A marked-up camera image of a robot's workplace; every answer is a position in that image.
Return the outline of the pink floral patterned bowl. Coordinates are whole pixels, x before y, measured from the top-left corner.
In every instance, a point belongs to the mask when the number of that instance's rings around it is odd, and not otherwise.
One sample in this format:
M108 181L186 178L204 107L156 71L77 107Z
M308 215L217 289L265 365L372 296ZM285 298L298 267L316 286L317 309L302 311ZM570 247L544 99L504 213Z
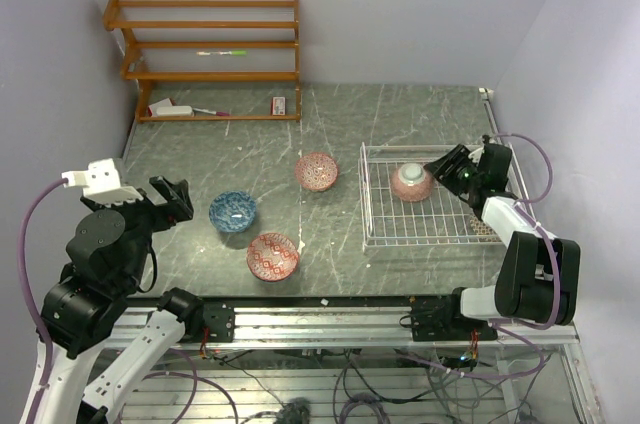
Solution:
M336 161L323 152L312 152L298 159L294 175L303 189L323 192L337 181L339 168Z

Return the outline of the white box on shelf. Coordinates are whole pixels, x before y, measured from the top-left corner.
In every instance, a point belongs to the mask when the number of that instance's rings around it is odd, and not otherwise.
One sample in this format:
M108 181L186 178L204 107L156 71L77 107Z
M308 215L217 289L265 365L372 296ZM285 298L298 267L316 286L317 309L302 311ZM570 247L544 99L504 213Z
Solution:
M195 112L191 106L164 106L156 109L157 117L193 117Z

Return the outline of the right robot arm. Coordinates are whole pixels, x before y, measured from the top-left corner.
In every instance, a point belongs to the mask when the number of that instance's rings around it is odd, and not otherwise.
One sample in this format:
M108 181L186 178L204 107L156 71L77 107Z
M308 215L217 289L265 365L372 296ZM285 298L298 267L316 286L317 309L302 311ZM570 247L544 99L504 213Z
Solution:
M580 246L547 231L508 190L510 147L487 141L475 151L459 144L424 165L426 174L464 202L506 247L496 282L454 291L458 305L440 317L450 338L465 338L476 321L506 319L546 330L571 323L576 309Z

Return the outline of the blue patterned bowl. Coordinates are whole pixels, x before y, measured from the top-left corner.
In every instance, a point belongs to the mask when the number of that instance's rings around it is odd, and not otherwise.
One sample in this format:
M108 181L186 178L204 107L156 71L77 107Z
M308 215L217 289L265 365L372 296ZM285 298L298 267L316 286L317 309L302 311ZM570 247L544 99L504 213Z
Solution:
M246 231L257 215L255 199L244 191L227 191L216 196L209 207L209 220L223 233Z

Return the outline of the green pen on shelf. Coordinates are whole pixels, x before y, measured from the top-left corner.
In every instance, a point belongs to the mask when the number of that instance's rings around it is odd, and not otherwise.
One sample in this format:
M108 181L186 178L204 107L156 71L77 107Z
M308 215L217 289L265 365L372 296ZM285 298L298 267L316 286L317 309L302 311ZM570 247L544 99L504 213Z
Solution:
M248 51L240 49L196 52L198 56L246 56L247 54Z

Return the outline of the aluminium mounting rail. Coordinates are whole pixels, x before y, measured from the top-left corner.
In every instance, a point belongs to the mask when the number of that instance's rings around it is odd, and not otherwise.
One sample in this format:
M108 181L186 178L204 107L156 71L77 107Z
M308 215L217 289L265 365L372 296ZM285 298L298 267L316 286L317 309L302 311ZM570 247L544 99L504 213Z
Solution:
M516 323L498 330L448 317L441 297L207 298L208 335L182 339L188 349L206 341L214 349L462 347L476 336L483 347L576 344L574 326L535 330Z

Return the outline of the red geometric patterned bowl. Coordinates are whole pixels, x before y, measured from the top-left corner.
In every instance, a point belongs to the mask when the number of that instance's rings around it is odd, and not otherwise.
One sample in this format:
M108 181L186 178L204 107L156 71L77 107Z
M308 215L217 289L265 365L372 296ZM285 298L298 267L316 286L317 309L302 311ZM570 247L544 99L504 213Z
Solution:
M258 235L248 246L246 263L251 274L264 282L288 279L298 268L300 255L287 236L270 232Z

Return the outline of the wooden shelf rack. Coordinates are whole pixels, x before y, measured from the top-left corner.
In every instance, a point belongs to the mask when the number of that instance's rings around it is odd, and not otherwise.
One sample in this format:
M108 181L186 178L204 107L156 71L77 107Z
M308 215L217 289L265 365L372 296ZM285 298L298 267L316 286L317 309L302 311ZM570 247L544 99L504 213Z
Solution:
M292 13L289 20L133 20L127 9L282 9ZM124 57L120 75L138 84L135 121L300 121L302 118L302 82L300 72L300 0L108 0L102 15L106 31L118 30L124 38ZM280 40L253 41L142 41L137 30L242 30L289 31L292 37ZM287 71L151 71L144 62L145 50L221 51L238 56L247 50L291 50L294 68ZM151 94L158 83L258 83L291 82L295 86L295 110L289 114L155 116L149 110Z

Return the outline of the black white leaf bowl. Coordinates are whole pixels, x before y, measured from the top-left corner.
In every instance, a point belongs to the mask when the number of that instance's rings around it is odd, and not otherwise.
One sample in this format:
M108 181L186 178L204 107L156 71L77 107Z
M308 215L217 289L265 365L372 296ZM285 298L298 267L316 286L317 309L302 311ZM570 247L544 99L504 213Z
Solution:
M405 163L396 168L390 180L394 196L404 202L420 202L429 198L434 188L434 178L418 163Z

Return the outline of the red white small card box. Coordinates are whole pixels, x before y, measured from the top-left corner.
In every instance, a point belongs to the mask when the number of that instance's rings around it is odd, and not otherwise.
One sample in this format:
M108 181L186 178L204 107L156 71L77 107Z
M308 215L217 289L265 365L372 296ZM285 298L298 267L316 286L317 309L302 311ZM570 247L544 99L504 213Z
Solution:
M271 99L271 115L286 115L286 98L284 96L275 96Z

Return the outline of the brown lattice patterned bowl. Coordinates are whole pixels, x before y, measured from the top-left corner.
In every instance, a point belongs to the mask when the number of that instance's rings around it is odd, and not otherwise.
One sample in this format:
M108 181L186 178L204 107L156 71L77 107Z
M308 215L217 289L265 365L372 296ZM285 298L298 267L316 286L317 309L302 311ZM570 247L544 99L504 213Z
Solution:
M474 234L478 236L480 239L487 242L500 241L495 231L486 223L478 219L475 215L470 216L469 223Z

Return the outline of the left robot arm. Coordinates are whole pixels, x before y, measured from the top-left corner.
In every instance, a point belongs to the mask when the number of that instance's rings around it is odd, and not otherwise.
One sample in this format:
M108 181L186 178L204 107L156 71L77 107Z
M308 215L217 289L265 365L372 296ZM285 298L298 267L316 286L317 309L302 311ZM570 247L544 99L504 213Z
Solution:
M70 171L42 191L47 197L59 187L79 187L91 211L76 226L66 246L70 261L42 305L35 303L26 270L27 229L41 198L28 208L18 237L18 273L38 346L21 422L113 423L157 360L179 341L202 334L203 301L173 288L125 350L96 378L90 376L128 298L141 289L145 264L157 261L153 235L194 214L187 181L154 176L149 182L163 203L123 184L113 171Z

